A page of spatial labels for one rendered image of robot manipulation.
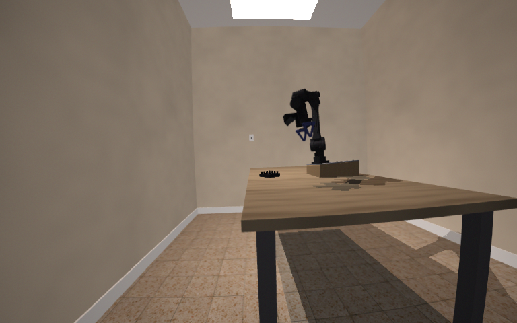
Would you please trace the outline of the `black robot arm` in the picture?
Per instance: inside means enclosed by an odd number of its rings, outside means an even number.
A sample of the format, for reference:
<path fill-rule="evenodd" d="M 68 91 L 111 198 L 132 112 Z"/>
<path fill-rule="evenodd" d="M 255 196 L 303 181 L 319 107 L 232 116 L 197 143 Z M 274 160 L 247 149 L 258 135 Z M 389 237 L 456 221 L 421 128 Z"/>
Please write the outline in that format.
<path fill-rule="evenodd" d="M 315 122 L 313 136 L 312 139 L 310 139 L 310 150 L 315 151 L 315 157 L 312 164 L 329 163 L 329 160 L 326 160 L 326 156 L 324 156 L 324 150 L 326 150 L 325 139 L 320 136 L 320 121 L 318 115 L 320 92 L 308 92 L 306 89 L 301 89 L 293 92 L 292 96 L 290 106 L 296 111 L 296 113 L 284 114 L 284 123 L 288 126 L 293 121 L 296 121 L 296 124 L 298 124 L 301 119 L 305 119 L 304 111 L 307 111 L 305 102 L 308 101 L 312 109 L 312 122 Z M 310 98 L 313 98 L 313 100 L 309 101 L 308 99 Z M 320 151 L 317 153 L 317 150 Z"/>

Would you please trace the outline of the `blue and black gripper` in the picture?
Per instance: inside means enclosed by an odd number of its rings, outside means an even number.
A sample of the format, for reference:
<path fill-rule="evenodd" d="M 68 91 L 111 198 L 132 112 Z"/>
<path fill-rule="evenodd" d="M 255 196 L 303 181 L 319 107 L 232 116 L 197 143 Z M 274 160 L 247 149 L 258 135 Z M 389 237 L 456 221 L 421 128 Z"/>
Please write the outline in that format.
<path fill-rule="evenodd" d="M 304 111 L 304 115 L 305 115 L 305 119 L 301 119 L 299 121 L 299 123 L 296 125 L 296 128 L 297 127 L 302 127 L 303 128 L 300 128 L 299 130 L 296 130 L 296 133 L 300 136 L 300 138 L 302 139 L 302 141 L 305 141 L 306 140 L 306 134 L 308 134 L 309 137 L 312 136 L 312 133 L 313 133 L 313 130 L 314 130 L 314 125 L 315 125 L 315 122 L 311 122 L 313 119 L 312 118 L 308 118 L 308 113 L 307 111 Z M 308 132 L 308 127 L 309 126 L 312 126 L 311 128 L 311 132 L 309 133 Z M 301 136 L 300 132 L 304 132 L 304 139 L 303 137 Z"/>

